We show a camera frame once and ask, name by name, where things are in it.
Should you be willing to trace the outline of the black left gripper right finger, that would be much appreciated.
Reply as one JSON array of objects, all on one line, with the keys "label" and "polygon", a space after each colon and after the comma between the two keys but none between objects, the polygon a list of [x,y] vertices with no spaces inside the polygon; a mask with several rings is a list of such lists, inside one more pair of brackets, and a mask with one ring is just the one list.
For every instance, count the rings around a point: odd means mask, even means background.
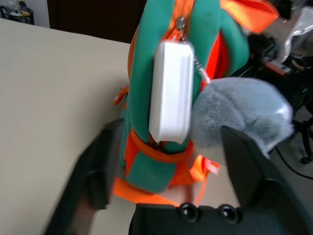
[{"label": "black left gripper right finger", "polygon": [[269,160],[238,130],[224,126],[221,134],[228,174],[242,206],[312,211],[312,180],[293,172],[277,150]]}]

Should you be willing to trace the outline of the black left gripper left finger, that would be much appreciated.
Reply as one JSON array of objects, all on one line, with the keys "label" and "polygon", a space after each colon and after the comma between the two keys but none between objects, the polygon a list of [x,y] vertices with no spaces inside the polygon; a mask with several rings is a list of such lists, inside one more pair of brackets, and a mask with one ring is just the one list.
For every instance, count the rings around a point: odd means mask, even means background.
[{"label": "black left gripper left finger", "polygon": [[80,155],[45,229],[47,235],[87,235],[110,201],[124,120],[107,123]]}]

